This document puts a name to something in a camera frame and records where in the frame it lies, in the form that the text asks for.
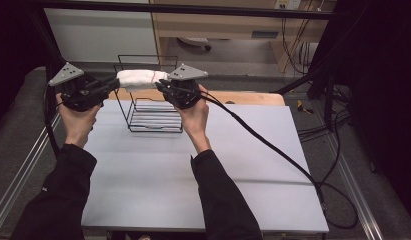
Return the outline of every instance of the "black jacket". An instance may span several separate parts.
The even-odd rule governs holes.
[[[31,200],[11,239],[82,238],[81,217],[96,159],[75,145],[65,144],[55,169]],[[212,150],[191,159],[199,185],[208,239],[262,239],[254,215]]]

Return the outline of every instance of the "white towel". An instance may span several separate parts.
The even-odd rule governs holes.
[[[120,87],[127,92],[139,91],[155,87],[159,79],[168,80],[168,73],[153,70],[123,70],[117,73]]]

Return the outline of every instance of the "white table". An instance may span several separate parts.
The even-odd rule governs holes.
[[[122,102],[126,107],[128,101]],[[308,171],[288,107],[226,105]],[[328,232],[309,180],[210,104],[211,145],[263,232]],[[85,149],[98,164],[82,225],[108,230],[203,231],[202,208],[185,133],[133,133],[118,102],[97,115]]]

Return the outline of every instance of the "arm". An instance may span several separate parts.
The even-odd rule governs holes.
[[[26,205],[12,239],[82,239],[81,217],[96,165],[96,159],[83,147],[99,109],[75,112],[59,106],[67,134],[65,144],[41,192]]]
[[[207,92],[201,85],[199,89]],[[199,186],[208,239],[262,239],[252,211],[211,149],[205,131],[209,112],[205,100],[201,99],[190,109],[177,111],[198,153],[191,165]]]
[[[191,160],[208,239],[262,239],[257,220],[214,151]]]

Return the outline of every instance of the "wire rack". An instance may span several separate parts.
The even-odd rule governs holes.
[[[152,63],[138,63],[147,58]],[[157,64],[153,61],[165,59],[166,64]],[[158,55],[118,55],[119,64],[114,65],[116,73],[122,70],[148,69],[154,71],[172,72],[177,68],[177,56],[158,56]],[[136,92],[130,92],[129,103],[120,100],[116,89],[115,96],[121,107],[127,127],[131,132],[164,132],[181,133],[183,127],[181,117],[174,110],[174,107],[165,101],[150,98],[138,98]]]

